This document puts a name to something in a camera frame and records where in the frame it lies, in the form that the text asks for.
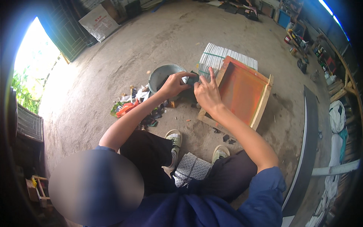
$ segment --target fluorescent light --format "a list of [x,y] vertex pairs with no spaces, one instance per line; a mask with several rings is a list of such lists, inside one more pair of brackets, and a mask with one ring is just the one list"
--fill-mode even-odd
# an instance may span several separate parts
[[349,42],[349,38],[348,38],[347,34],[345,33],[344,29],[342,28],[338,18],[335,15],[333,16],[333,18],[334,18],[335,22],[339,25],[340,29],[344,32],[344,35],[345,35],[345,37],[347,38],[347,40]]
[[339,26],[341,27],[339,21],[338,21],[338,18],[335,17],[335,15],[333,16],[334,20],[339,24]]
[[328,10],[330,15],[333,15],[333,12],[329,9],[328,5],[323,0],[319,0],[319,2],[324,6],[326,10]]

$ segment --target green foliage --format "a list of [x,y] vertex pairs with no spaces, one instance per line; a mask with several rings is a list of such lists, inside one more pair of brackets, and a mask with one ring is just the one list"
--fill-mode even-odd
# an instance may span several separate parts
[[27,108],[31,112],[38,114],[40,99],[34,100],[32,94],[26,88],[25,84],[28,79],[28,75],[26,74],[26,70],[24,69],[23,73],[19,73],[14,71],[12,86],[16,90],[16,99],[18,103],[20,103],[23,107]]

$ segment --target black pants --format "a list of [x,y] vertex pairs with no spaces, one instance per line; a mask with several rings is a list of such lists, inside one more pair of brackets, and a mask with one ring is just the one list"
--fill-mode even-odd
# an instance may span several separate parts
[[[170,166],[172,142],[146,131],[135,130],[120,148],[120,153],[139,169],[145,185],[144,195],[172,193],[177,190],[174,178],[161,166]],[[215,161],[210,174],[197,185],[198,195],[215,195],[232,202],[248,187],[257,173],[257,166],[244,150],[227,158]]]

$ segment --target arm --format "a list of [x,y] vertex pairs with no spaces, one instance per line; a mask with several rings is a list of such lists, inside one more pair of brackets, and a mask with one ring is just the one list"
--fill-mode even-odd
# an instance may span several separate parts
[[249,5],[250,7],[252,7],[252,4],[251,4],[251,2],[250,2],[249,0],[246,0],[246,2],[248,3],[248,5]]
[[145,102],[136,106],[123,117],[113,123],[99,141],[100,146],[106,146],[117,151],[130,137],[137,125],[158,105],[168,98],[177,96],[181,91],[190,88],[182,81],[182,77],[195,76],[194,73],[179,72],[170,75],[162,88]]
[[250,159],[260,171],[278,166],[278,158],[271,146],[250,126],[246,125],[230,112],[221,101],[216,77],[211,68],[211,82],[200,76],[202,84],[194,84],[194,93],[200,106],[207,111],[214,120],[226,127],[245,149]]

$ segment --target orange mesh screen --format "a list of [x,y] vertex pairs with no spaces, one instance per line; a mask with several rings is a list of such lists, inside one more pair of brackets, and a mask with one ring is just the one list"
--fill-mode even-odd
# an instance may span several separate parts
[[222,102],[247,125],[250,125],[266,84],[238,65],[229,63],[219,85]]

